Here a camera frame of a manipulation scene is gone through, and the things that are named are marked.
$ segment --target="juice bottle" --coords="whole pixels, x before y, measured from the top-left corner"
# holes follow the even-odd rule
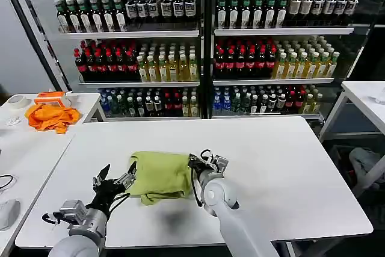
[[[314,78],[323,78],[324,77],[324,72],[325,68],[327,67],[329,59],[329,53],[324,52],[321,57],[321,61],[319,61],[315,67],[315,73],[313,74]]]
[[[302,52],[300,57],[296,59],[293,78],[301,78],[306,65],[307,53]]]
[[[331,60],[328,63],[326,69],[325,69],[324,76],[326,78],[331,78],[331,76],[333,75],[333,72],[334,72],[334,70],[336,69],[336,66],[337,66],[337,59],[338,59],[338,57],[339,57],[339,52],[335,51],[333,53],[333,55],[331,56]]]
[[[282,78],[291,79],[293,77],[296,60],[297,60],[297,53],[292,52],[291,55],[289,56],[289,61],[287,61],[285,64],[285,69],[283,70]]]
[[[277,62],[274,71],[273,71],[273,79],[282,79],[283,70],[285,69],[285,59],[286,53],[282,52],[280,54],[280,59]]]
[[[319,57],[319,53],[314,52],[311,60],[308,59],[306,61],[305,68],[304,68],[303,74],[302,74],[302,78],[312,78],[313,77],[318,57]]]

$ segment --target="red bottle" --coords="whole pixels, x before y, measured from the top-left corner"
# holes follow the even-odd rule
[[[229,49],[229,54],[227,55],[227,60],[224,64],[225,67],[225,76],[226,78],[230,79],[234,77],[234,50]]]

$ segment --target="bottle label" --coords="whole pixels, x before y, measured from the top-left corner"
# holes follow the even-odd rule
[[[285,19],[285,15],[286,15],[285,9],[281,9],[280,11],[278,11],[276,28],[282,27],[283,21]]]
[[[295,72],[295,78],[301,78],[302,77],[302,73],[303,73],[304,68],[305,68],[304,65],[300,65],[297,67],[297,71]]]
[[[137,18],[137,6],[135,4],[126,4],[126,11],[129,18]]]
[[[136,116],[136,113],[135,113],[135,109],[134,109],[134,108],[130,108],[130,109],[129,109],[129,112],[130,112],[130,116],[131,116],[131,117],[135,117],[135,116]]]
[[[321,104],[316,104],[314,107],[313,107],[313,111],[312,111],[312,114],[318,114],[319,113],[319,108],[321,107]]]
[[[343,13],[345,13],[346,15],[352,15],[354,13],[354,10],[356,9],[356,4],[356,1],[348,1],[346,9]]]
[[[248,26],[248,19],[250,18],[250,11],[245,10],[242,12],[242,24],[241,28],[247,28]]]
[[[183,107],[182,112],[183,112],[184,117],[188,117],[188,108],[187,107]]]
[[[162,69],[159,69],[159,71],[161,73],[161,82],[166,82],[167,81],[166,69],[162,68]]]
[[[301,6],[300,0],[290,0],[289,13],[298,14]]]
[[[260,114],[264,114],[265,111],[266,111],[266,106],[265,106],[265,105],[261,105],[261,106],[260,106],[259,113],[260,113]]]
[[[237,18],[238,18],[238,11],[232,10],[230,12],[230,25],[229,25],[230,29],[235,28]]]
[[[190,67],[190,78],[193,80],[193,79],[196,79],[196,77],[197,77],[197,67],[192,66]]]
[[[312,7],[311,1],[302,0],[301,7],[300,7],[300,14],[309,14],[311,7]]]
[[[139,70],[139,74],[140,74],[140,79],[142,80],[142,82],[146,82],[147,81],[146,70],[145,69],[140,69]]]
[[[250,114],[256,114],[257,113],[257,106],[256,105],[253,105],[251,107],[251,111],[250,111]]]
[[[243,68],[245,67],[245,63],[244,63],[244,62],[243,62],[243,63],[237,62],[237,63],[235,64],[235,67],[236,67],[237,69],[243,69]]]
[[[273,17],[274,17],[274,10],[270,9],[266,13],[266,20],[265,20],[265,28],[270,28],[271,23],[273,22]]]
[[[317,74],[316,74],[316,78],[322,78],[322,76],[324,75],[324,72],[325,72],[325,68],[326,68],[325,64],[322,64],[319,66]]]
[[[326,77],[327,78],[331,78],[331,76],[333,75],[333,72],[334,70],[336,69],[336,66],[335,64],[332,64],[329,69],[327,70],[327,73],[326,73]]]
[[[94,19],[96,30],[99,33],[102,33],[103,32],[102,19],[100,18],[100,16],[98,14],[93,14],[92,18]]]
[[[253,17],[253,28],[259,28],[260,25],[260,17],[262,16],[262,10],[256,10],[254,11],[254,17]]]
[[[266,62],[266,67],[268,69],[272,69],[274,67],[274,65],[275,65],[275,62],[273,62],[273,61],[267,61]]]
[[[73,27],[74,27],[75,31],[77,33],[81,33],[82,32],[82,28],[80,26],[78,17],[76,15],[71,14],[70,18],[71,18],[71,21],[72,21],[72,24],[73,24]]]
[[[161,10],[162,10],[162,15],[164,17],[172,17],[173,15],[173,10],[171,9],[171,3],[162,3],[161,4]]]
[[[176,81],[176,69],[170,69],[170,81]]]
[[[109,13],[104,14],[104,18],[107,23],[107,28],[109,32],[114,32],[114,21],[112,20],[112,16]]]
[[[155,72],[155,69],[149,69],[149,75],[150,75],[150,80],[152,82],[156,82],[156,72]]]
[[[118,19],[120,31],[124,31],[126,26],[125,16],[123,13],[117,13],[116,18]]]
[[[144,117],[144,108],[138,108],[139,116]]]
[[[195,0],[193,2],[186,2],[185,3],[185,9],[186,9],[186,16],[193,17],[196,14],[196,5]]]
[[[80,72],[86,72],[87,71],[87,66],[85,64],[83,64],[82,66],[78,66],[78,70]]]
[[[112,65],[112,66],[108,66],[108,70],[110,72],[117,72],[118,71],[118,66],[117,65]]]
[[[319,13],[321,13],[321,8],[322,8],[322,1],[314,0],[312,10],[311,10],[312,14],[318,15]]]
[[[69,33],[67,19],[63,15],[58,15],[58,20],[60,23],[60,32]]]
[[[334,14],[341,15],[343,13],[343,11],[344,11],[346,6],[347,6],[347,2],[346,1],[337,0],[336,8],[334,9]]]
[[[198,116],[198,108],[197,107],[191,107],[191,116],[192,117]]]
[[[146,3],[137,3],[139,17],[145,18],[149,15]]]
[[[286,74],[286,79],[293,78],[294,69],[295,69],[295,66],[288,67],[288,73]]]
[[[149,9],[150,17],[158,17],[159,16],[158,4],[157,3],[148,3],[147,7]]]
[[[185,6],[183,2],[174,2],[174,14],[176,17],[185,15]]]
[[[90,20],[88,18],[88,15],[82,14],[82,15],[80,15],[80,18],[83,21],[83,25],[84,25],[86,32],[92,33],[91,23],[90,23]]]
[[[309,67],[309,70],[307,71],[306,78],[312,78],[315,70],[315,64],[311,65]]]
[[[251,62],[251,63],[245,63],[245,66],[248,68],[248,69],[252,69],[254,67],[254,62]]]

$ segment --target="yellow bottle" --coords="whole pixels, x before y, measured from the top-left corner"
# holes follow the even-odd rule
[[[273,70],[273,78],[282,79],[283,70],[285,69],[285,59],[286,53],[281,52],[279,61],[277,62]]]
[[[168,71],[170,72],[170,81],[176,82],[178,81],[178,69],[175,62],[175,56],[170,54],[168,56]]]
[[[195,54],[190,54],[190,80],[197,81],[198,80],[198,67],[197,61],[195,58]]]
[[[295,62],[293,78],[302,78],[303,70],[306,64],[307,53],[302,52],[299,59]]]
[[[312,104],[313,104],[313,95],[311,93],[308,93],[306,96],[306,101],[302,104],[302,107],[300,108],[298,113],[309,114]]]
[[[329,58],[329,53],[325,51],[322,54],[321,61],[317,62],[317,65],[315,67],[315,72],[313,74],[314,78],[324,77],[324,72],[325,72],[325,68],[327,67],[328,58]]]
[[[331,78],[333,76],[334,70],[336,69],[336,66],[337,66],[338,57],[339,57],[339,52],[337,51],[334,52],[324,72],[324,76],[326,78]]]
[[[164,55],[159,56],[159,73],[161,75],[161,82],[169,81],[167,79],[167,66],[164,60]]]
[[[304,68],[303,74],[302,74],[302,78],[312,78],[313,77],[318,57],[319,57],[319,53],[314,52],[311,60],[306,61],[305,68]]]
[[[190,71],[186,60],[186,55],[181,54],[179,60],[179,81],[190,81]]]
[[[283,70],[283,76],[284,79],[291,79],[293,78],[293,73],[295,69],[295,62],[297,60],[297,53],[293,52],[289,56],[289,61],[285,64],[285,69]]]

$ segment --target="table leg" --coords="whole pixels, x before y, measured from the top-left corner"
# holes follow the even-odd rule
[[[342,111],[343,107],[345,106],[346,102],[348,100],[348,97],[346,96],[345,91],[343,90],[341,95],[339,96],[336,104],[334,105],[333,109],[331,110],[329,116],[327,117],[327,120],[324,124],[324,126],[321,129],[321,132],[319,132],[318,139],[320,142],[323,142],[328,131],[331,129],[333,124],[338,118],[338,115]]]
[[[359,197],[366,189],[368,189],[381,175],[385,172],[385,156],[383,156],[376,165],[367,172],[365,177],[357,183],[353,188],[353,194]]]

